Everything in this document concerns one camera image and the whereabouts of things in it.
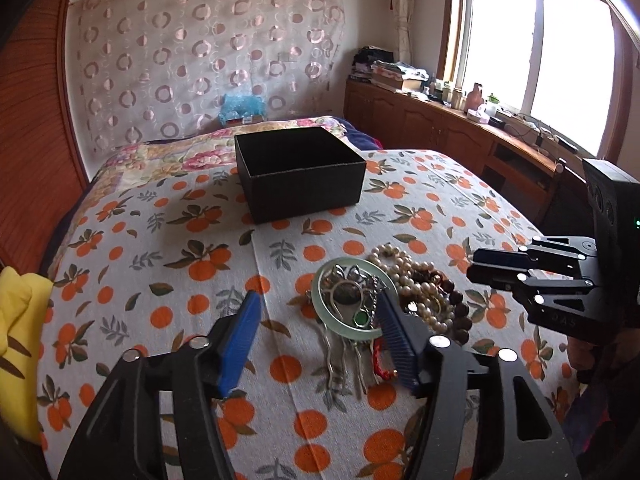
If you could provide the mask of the person's right hand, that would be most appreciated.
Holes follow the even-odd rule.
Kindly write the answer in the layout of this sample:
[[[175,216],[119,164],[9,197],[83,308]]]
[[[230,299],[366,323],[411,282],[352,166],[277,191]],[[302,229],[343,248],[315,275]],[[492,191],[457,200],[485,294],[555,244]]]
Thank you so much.
[[[567,356],[581,384],[591,384],[610,370],[626,365],[639,356],[639,330],[626,328],[606,344],[592,344],[567,337]]]

